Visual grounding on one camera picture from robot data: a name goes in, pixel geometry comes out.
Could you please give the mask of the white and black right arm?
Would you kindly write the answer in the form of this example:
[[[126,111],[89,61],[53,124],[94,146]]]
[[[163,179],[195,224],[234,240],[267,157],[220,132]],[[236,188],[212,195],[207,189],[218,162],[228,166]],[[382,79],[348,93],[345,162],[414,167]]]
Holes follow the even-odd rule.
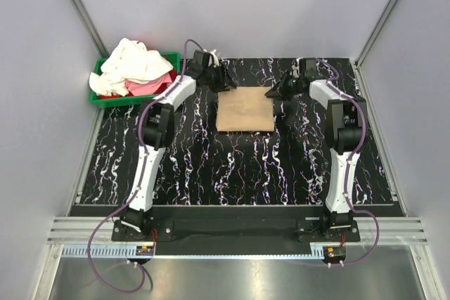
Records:
[[[338,71],[327,62],[325,66],[333,76],[325,78],[314,58],[301,58],[298,71],[287,71],[265,96],[277,100],[290,100],[305,93],[326,109],[325,141],[330,150],[331,173],[323,213],[311,229],[299,230],[299,239],[325,241],[346,240],[358,242],[360,238],[352,191],[356,165],[366,141],[368,122],[366,100],[354,98],[334,85]]]

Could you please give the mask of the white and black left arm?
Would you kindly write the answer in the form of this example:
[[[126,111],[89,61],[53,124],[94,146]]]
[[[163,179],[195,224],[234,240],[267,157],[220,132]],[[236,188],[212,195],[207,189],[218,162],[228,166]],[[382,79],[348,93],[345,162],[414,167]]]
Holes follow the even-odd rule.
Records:
[[[174,140],[174,113],[199,86],[207,86],[214,93],[236,88],[215,50],[196,50],[164,92],[141,104],[136,173],[129,198],[116,214],[113,235],[143,241],[156,234],[152,224],[155,182],[163,155]]]

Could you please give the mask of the beige t-shirt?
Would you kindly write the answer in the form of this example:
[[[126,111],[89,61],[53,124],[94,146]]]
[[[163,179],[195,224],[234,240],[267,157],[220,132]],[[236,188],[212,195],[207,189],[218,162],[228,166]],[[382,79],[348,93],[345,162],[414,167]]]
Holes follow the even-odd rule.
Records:
[[[263,86],[239,86],[218,93],[217,131],[274,131],[273,101],[265,96],[268,90]]]

